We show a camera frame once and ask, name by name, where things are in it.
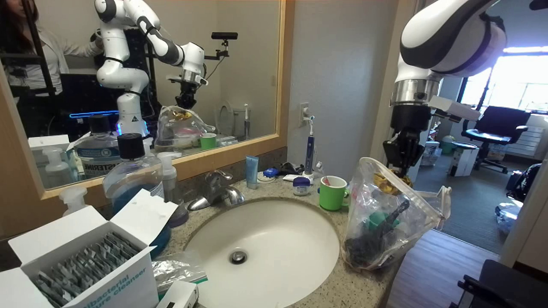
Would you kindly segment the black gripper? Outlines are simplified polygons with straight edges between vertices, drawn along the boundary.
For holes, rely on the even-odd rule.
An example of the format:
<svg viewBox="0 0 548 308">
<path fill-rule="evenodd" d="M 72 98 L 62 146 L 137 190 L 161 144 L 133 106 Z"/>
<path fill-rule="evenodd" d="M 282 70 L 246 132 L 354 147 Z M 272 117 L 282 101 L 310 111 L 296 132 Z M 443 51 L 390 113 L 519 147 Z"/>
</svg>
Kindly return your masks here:
<svg viewBox="0 0 548 308">
<path fill-rule="evenodd" d="M 419 144 L 419 134 L 428 128 L 430 115 L 430 108 L 423 105 L 397 105 L 392 110 L 392 137 L 383 142 L 383 151 L 387 166 L 397 176 L 406 176 L 421 158 L 425 147 Z"/>
</svg>

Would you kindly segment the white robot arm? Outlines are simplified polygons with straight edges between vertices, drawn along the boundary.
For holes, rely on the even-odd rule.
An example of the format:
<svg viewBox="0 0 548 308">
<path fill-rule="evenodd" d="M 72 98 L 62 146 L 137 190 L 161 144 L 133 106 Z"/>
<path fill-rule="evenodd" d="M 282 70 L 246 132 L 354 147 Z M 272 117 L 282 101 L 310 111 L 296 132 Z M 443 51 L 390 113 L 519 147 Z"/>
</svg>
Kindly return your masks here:
<svg viewBox="0 0 548 308">
<path fill-rule="evenodd" d="M 503 21 L 488 10 L 498 0 L 435 0 L 418 10 L 399 40 L 397 75 L 390 99 L 392 135 L 383 142 L 387 166 L 406 176 L 425 147 L 430 99 L 445 75 L 469 77 L 493 67 L 507 45 Z"/>
</svg>

